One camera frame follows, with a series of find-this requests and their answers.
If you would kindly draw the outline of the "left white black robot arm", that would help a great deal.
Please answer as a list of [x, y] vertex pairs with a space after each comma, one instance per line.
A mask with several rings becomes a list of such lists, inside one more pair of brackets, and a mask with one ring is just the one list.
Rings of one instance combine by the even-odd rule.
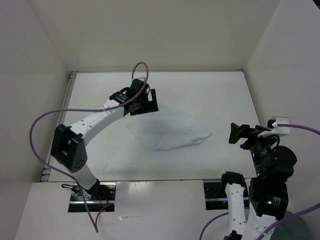
[[151, 89], [143, 79], [135, 78], [129, 87], [113, 93], [100, 111], [70, 126], [58, 125], [50, 154], [79, 182], [81, 193], [88, 200], [106, 196], [107, 188], [101, 185], [88, 167], [86, 146], [102, 130], [126, 115], [135, 116], [158, 110], [155, 89]]

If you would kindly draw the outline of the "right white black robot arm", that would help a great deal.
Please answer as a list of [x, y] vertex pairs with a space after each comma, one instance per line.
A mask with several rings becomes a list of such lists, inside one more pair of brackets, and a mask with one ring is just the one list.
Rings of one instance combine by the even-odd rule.
[[226, 240], [269, 240], [276, 225], [284, 218], [289, 196], [287, 180], [294, 173], [297, 157], [280, 145], [280, 137], [291, 132], [288, 118], [270, 120], [268, 127], [231, 123], [229, 144], [240, 145], [250, 152], [256, 176], [248, 187], [249, 213], [245, 213], [245, 178], [241, 173], [226, 171], [221, 176], [220, 193], [227, 197], [229, 234]]

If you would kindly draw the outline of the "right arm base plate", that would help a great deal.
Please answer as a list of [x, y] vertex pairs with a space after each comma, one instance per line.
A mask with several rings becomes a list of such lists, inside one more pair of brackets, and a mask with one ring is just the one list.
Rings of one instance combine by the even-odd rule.
[[220, 180], [204, 180], [203, 189], [205, 208], [207, 211], [228, 209], [227, 195], [225, 190], [221, 187]]

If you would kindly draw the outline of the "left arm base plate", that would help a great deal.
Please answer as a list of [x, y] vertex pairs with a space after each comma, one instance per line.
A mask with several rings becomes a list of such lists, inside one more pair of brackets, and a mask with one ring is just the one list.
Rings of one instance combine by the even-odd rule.
[[[103, 212], [113, 212], [115, 210], [116, 182], [101, 182], [102, 193], [92, 197], [85, 190], [83, 191], [84, 199], [87, 203], [90, 212], [97, 213], [103, 207]], [[62, 184], [62, 188], [71, 190], [68, 212], [69, 213], [84, 213], [86, 212], [85, 203], [80, 193], [79, 186], [74, 183]]]

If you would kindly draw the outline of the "white skirt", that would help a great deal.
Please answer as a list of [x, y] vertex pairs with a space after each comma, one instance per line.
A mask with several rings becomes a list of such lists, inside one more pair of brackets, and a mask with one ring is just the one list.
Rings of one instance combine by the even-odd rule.
[[126, 128], [151, 152], [168, 152], [199, 145], [212, 135], [197, 118], [165, 104], [159, 104], [156, 112], [134, 117]]

